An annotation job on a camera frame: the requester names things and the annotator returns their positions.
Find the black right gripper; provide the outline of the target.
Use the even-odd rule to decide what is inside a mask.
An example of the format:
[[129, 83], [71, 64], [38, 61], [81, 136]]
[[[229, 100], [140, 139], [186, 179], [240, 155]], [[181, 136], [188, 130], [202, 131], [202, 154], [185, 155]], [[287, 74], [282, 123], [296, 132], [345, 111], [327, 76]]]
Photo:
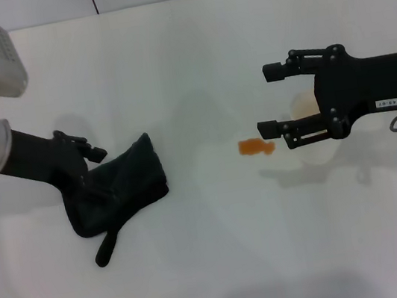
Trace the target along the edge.
[[397, 52], [355, 58], [341, 45], [291, 49], [284, 63], [268, 63], [262, 70], [268, 83], [315, 75], [313, 89], [319, 114], [257, 124], [264, 140], [283, 138], [289, 149], [346, 138], [359, 118], [397, 110]]

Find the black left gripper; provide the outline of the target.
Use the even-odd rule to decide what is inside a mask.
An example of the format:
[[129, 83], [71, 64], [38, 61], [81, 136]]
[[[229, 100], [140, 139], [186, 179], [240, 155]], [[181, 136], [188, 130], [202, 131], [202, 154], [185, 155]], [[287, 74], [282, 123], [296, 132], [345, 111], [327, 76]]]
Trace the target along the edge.
[[107, 151], [88, 143], [85, 137], [68, 136], [55, 130], [50, 139], [11, 131], [11, 149], [2, 175], [40, 181], [62, 193], [84, 190], [84, 198], [112, 199], [113, 190], [98, 184], [88, 174], [85, 158], [99, 164]]

